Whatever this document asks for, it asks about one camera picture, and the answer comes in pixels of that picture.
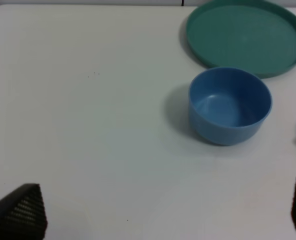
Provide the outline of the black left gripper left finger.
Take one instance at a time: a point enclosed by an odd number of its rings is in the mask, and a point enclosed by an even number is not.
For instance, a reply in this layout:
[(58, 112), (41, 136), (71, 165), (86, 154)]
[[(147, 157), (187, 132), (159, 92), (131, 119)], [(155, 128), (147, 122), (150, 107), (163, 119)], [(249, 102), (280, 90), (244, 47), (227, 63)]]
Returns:
[(0, 240), (43, 240), (47, 227), (39, 184), (25, 183), (0, 200)]

